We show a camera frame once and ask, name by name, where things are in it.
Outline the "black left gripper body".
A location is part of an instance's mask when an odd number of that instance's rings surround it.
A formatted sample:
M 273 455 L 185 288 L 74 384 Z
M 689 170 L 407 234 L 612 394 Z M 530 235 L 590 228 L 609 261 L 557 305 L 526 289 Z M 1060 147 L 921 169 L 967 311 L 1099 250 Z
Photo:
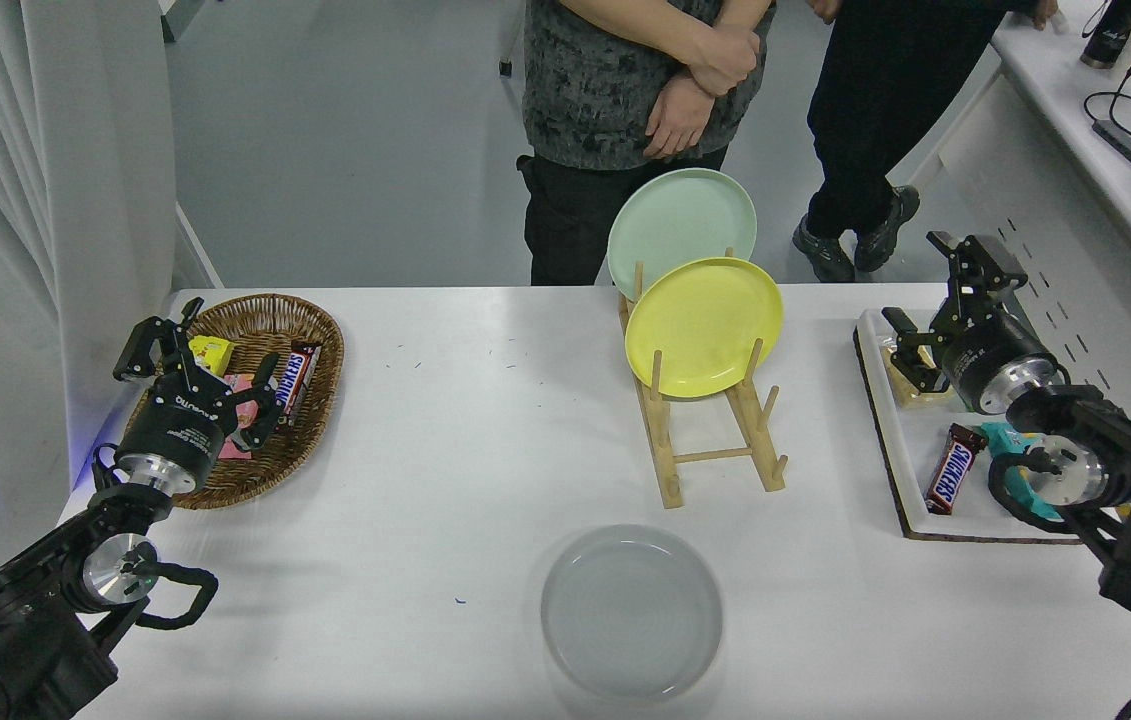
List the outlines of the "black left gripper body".
M 129 428 L 130 456 L 157 456 L 175 465 L 214 465 L 228 430 L 230 413 L 216 407 L 228 393 L 222 382 L 157 382 L 140 402 Z

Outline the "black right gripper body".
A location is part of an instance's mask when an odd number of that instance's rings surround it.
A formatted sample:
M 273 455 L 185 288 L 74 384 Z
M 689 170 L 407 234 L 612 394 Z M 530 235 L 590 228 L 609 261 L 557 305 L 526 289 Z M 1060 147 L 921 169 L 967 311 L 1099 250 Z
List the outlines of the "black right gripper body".
M 1019 320 L 996 311 L 939 354 L 939 366 L 968 410 L 1005 411 L 1031 389 L 1048 387 L 1059 363 Z

